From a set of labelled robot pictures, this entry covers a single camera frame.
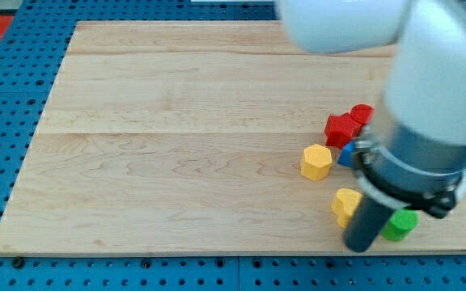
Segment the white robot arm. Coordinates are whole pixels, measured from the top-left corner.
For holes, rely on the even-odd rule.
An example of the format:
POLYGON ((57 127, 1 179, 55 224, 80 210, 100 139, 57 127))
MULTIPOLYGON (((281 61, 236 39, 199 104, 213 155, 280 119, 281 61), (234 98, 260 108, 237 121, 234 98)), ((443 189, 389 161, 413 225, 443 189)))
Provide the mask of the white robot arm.
POLYGON ((355 172, 380 204, 445 217, 466 191, 466 1, 288 0, 277 13, 309 53, 396 45, 355 172))

